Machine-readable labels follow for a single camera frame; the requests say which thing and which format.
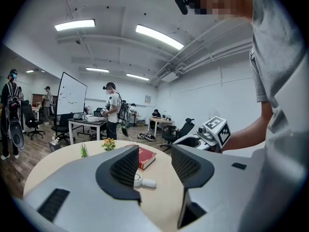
wooden floor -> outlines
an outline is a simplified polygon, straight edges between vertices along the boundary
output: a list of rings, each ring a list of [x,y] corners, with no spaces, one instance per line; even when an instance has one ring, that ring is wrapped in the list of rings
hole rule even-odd
[[[23,197],[23,188],[25,182],[27,180],[28,175],[34,166],[42,160],[45,156],[51,153],[48,142],[51,141],[54,131],[51,130],[53,123],[51,122],[49,125],[40,125],[39,130],[45,131],[46,135],[42,139],[41,136],[38,135],[33,137],[33,140],[30,140],[29,137],[25,136],[25,147],[23,151],[19,151],[19,159],[15,159],[13,156],[12,143],[9,142],[9,152],[11,157],[6,160],[0,160],[0,174],[7,185],[7,188],[11,195],[22,198]],[[85,133],[89,130],[89,128],[84,128]],[[90,140],[88,135],[77,135],[77,132],[82,132],[83,129],[79,128],[73,131],[73,136],[76,138],[75,143],[87,142]],[[156,134],[156,141],[150,142],[148,140],[139,140],[137,139],[137,135],[141,132],[147,132],[147,127],[130,127],[128,129],[129,136],[136,142],[141,142],[145,145],[152,146],[159,150],[166,149],[165,147],[160,148],[160,144],[164,143],[164,139],[162,138],[162,132],[158,131]],[[118,140],[127,140],[130,141],[127,137],[125,137],[121,129],[119,128],[117,134]],[[67,146],[65,141],[61,142],[62,147]],[[0,143],[0,150],[2,154],[2,143]],[[171,154],[171,150],[167,150],[166,153],[168,155]]]

red book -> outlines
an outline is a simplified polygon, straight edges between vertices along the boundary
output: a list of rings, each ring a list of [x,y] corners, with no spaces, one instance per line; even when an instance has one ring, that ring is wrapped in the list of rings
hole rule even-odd
[[[156,153],[140,147],[139,168],[143,170],[147,168],[155,160],[155,155]]]

potted plant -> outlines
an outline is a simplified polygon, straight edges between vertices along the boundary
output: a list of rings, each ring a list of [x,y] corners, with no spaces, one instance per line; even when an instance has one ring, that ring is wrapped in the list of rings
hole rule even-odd
[[[85,158],[85,157],[88,157],[88,150],[87,150],[87,147],[85,144],[82,144],[81,146],[81,155],[82,155],[82,158]]]
[[[116,145],[115,145],[115,141],[114,139],[104,139],[103,143],[102,143],[102,147],[105,147],[106,151],[110,151],[115,149]]]

yellow flowers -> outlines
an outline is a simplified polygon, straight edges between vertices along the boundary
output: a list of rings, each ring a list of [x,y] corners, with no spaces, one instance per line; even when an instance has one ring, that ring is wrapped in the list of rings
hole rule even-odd
[[[114,139],[104,139],[102,147],[106,147],[106,151],[113,150],[116,147]]]

ceiling light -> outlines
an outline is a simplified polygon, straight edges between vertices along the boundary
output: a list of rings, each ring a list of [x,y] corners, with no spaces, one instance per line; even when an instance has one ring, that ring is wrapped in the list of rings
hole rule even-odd
[[[92,20],[83,20],[83,21],[71,21],[63,24],[56,25],[55,28],[57,31],[66,30],[66,29],[77,29],[77,28],[91,28],[94,27],[95,21]]]
[[[142,80],[146,80],[146,81],[149,81],[148,78],[145,78],[145,77],[141,77],[141,76],[138,76],[138,75],[131,75],[131,74],[126,74],[127,76],[131,76],[131,77],[135,77],[135,78],[138,78],[138,79],[142,79]]]
[[[86,68],[88,71],[94,71],[94,72],[107,72],[109,73],[108,70],[102,70],[102,69],[95,69],[95,68]]]
[[[140,24],[137,25],[136,32],[142,33],[142,34],[148,35],[150,37],[153,37],[157,40],[163,41],[164,43],[169,44],[169,45],[175,47],[178,50],[183,48],[183,44],[180,44],[178,41],[170,38],[169,36],[167,36],[163,33],[160,33],[160,32],[155,31],[153,29],[147,28],[147,27],[142,26]]]

